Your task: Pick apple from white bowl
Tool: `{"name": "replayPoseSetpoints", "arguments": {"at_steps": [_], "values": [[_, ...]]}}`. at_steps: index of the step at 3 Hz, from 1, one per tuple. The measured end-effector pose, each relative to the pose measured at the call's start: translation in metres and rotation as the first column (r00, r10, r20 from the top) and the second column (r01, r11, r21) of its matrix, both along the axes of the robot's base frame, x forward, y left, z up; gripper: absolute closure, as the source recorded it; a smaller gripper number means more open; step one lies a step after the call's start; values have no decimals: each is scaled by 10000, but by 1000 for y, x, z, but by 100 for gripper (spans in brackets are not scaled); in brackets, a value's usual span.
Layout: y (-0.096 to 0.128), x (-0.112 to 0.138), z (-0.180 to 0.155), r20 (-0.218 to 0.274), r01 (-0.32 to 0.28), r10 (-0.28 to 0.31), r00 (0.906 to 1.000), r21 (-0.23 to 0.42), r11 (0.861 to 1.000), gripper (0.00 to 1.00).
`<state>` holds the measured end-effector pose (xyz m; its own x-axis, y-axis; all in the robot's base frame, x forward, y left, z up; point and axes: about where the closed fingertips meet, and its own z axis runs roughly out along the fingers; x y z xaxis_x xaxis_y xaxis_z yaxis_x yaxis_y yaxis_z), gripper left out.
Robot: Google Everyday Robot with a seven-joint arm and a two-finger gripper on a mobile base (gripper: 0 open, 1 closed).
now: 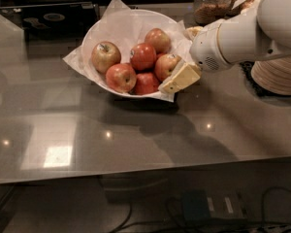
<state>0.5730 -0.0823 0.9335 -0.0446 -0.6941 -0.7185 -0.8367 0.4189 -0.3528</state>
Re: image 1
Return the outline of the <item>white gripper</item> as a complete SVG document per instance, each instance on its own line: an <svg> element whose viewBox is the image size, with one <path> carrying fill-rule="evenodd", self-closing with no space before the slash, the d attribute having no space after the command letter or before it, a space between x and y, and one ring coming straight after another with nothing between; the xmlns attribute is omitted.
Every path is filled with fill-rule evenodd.
<svg viewBox="0 0 291 233"><path fill-rule="evenodd" d="M232 67L221 53L219 47L219 28L223 19L203 26L193 26L185 29L185 36L193 41L190 48L191 58L195 63L181 60L172 75L158 87L163 93L177 93L201 79L202 69L206 72L218 72Z"/></svg>

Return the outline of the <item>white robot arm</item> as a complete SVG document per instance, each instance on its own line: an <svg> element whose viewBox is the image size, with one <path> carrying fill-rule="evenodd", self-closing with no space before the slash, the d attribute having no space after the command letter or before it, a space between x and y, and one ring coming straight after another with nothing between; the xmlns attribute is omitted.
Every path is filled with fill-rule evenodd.
<svg viewBox="0 0 291 233"><path fill-rule="evenodd" d="M260 0L242 14L205 26L189 53L193 62L181 61L160 91L176 93L198 81L203 71L290 56L291 0Z"/></svg>

